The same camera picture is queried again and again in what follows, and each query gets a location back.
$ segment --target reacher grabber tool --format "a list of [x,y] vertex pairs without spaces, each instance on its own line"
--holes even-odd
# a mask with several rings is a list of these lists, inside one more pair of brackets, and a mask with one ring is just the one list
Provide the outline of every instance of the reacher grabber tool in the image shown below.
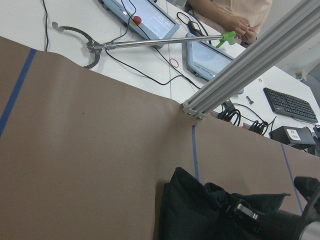
[[89,52],[94,54],[94,61],[89,65],[85,66],[86,69],[91,69],[100,59],[100,54],[102,50],[112,50],[112,49],[123,49],[123,48],[134,48],[140,46],[156,46],[163,44],[179,44],[186,42],[198,42],[198,41],[207,41],[207,40],[220,40],[220,43],[217,47],[220,47],[223,43],[228,42],[230,45],[236,43],[235,36],[236,33],[234,31],[215,35],[215,36],[195,36],[195,37],[179,37],[179,38],[170,38],[170,39],[161,39],[161,40],[141,40],[141,41],[123,41],[123,42],[105,42],[103,44],[95,41],[91,36],[89,36],[84,31],[77,29],[71,26],[58,26],[58,23],[55,21],[52,22],[52,27],[59,32],[63,32],[64,30],[70,30],[82,34],[88,42],[86,43],[86,47],[89,49]]

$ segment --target white table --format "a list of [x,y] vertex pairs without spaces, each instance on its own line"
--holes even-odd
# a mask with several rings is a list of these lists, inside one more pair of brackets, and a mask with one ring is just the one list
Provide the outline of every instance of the white table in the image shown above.
[[[56,31],[51,26],[53,21],[58,22],[60,26],[71,26],[81,29],[100,43],[108,42],[125,31],[125,27],[116,16],[112,12],[104,10],[97,0],[81,2],[75,0],[46,0],[45,3],[49,15],[48,51],[61,54],[78,65],[85,66],[89,62],[90,54],[85,46],[86,39],[75,32],[64,31],[61,33]],[[165,0],[158,0],[157,4],[174,19],[176,18],[176,13],[179,11],[177,7],[167,3]],[[1,3],[0,20],[2,23],[0,36],[43,51],[46,42],[45,18],[43,5],[40,0],[23,2],[4,0]],[[206,25],[205,27],[210,35],[219,34],[214,29]],[[187,27],[181,24],[179,30],[173,37],[184,37],[187,32]],[[129,31],[120,41],[140,39],[137,34]],[[244,50],[244,48],[238,44],[230,46],[227,43],[220,49],[234,58]],[[195,77],[183,67],[181,44],[166,45],[160,49],[160,52],[167,59],[176,59],[179,63],[178,69],[196,85],[202,87],[206,83],[205,80]],[[162,83],[167,82],[177,75],[152,47],[115,49],[110,50],[109,53]],[[132,69],[115,62],[104,52],[101,54],[99,63],[91,70],[147,92],[173,99],[178,103],[184,102],[197,91],[194,86],[181,77],[176,78],[166,86],[158,85]],[[312,124],[298,122],[290,117],[274,114],[263,93],[263,88],[267,87],[308,101],[315,111],[318,120],[320,120],[319,106],[308,86],[300,83],[276,67],[272,67],[259,78],[262,79],[262,82],[255,79],[245,87],[242,95],[231,97],[231,101],[250,107],[267,122],[271,122],[272,119],[277,116],[273,129],[280,126],[298,128],[305,126],[312,127]],[[250,105],[246,96],[249,96],[254,101],[254,104]],[[239,106],[238,109],[245,117],[252,120],[258,119],[249,110],[241,106]],[[242,119],[242,122],[251,124],[250,121],[245,119]]]

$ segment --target green handle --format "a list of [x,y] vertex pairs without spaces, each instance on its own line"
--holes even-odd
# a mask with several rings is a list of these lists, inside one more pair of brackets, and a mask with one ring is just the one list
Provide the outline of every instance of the green handle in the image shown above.
[[222,36],[223,36],[223,38],[220,40],[220,43],[216,46],[216,48],[220,48],[222,46],[222,44],[224,44],[226,41],[230,45],[233,45],[236,43],[236,40],[235,40],[236,32],[235,31],[223,33]]

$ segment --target black keyboard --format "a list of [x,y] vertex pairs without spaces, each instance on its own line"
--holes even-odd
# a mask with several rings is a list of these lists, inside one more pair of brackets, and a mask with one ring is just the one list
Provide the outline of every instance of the black keyboard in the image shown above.
[[318,122],[315,112],[307,101],[266,87],[263,91],[274,113],[312,123]]

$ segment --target black cloth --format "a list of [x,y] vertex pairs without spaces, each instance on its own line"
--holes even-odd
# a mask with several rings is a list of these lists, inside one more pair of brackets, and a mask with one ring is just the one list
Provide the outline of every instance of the black cloth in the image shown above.
[[255,210],[270,213],[279,209],[287,194],[229,194],[214,183],[204,186],[181,167],[164,185],[158,240],[256,240],[226,214],[239,199]]

